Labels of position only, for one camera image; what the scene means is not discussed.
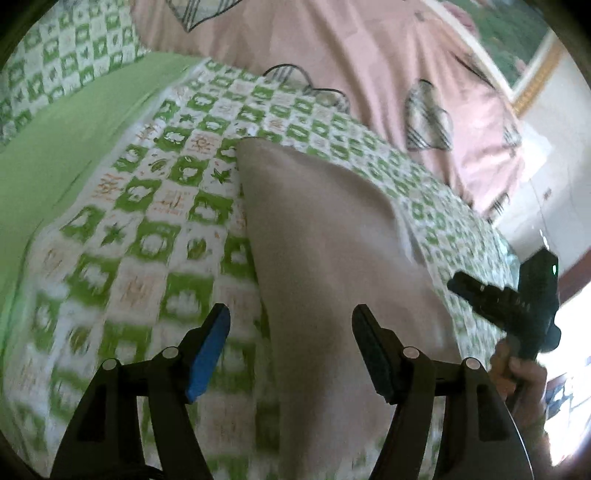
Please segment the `person's right hand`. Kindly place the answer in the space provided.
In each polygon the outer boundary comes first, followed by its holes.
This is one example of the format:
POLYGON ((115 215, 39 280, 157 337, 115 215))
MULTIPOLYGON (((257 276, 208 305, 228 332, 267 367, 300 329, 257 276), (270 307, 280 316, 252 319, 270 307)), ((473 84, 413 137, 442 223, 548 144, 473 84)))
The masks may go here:
POLYGON ((509 342, 500 340, 490 358, 489 377, 503 400, 515 399, 510 408, 533 464, 551 466, 549 438, 545 431, 547 370, 536 361, 511 353, 509 342))

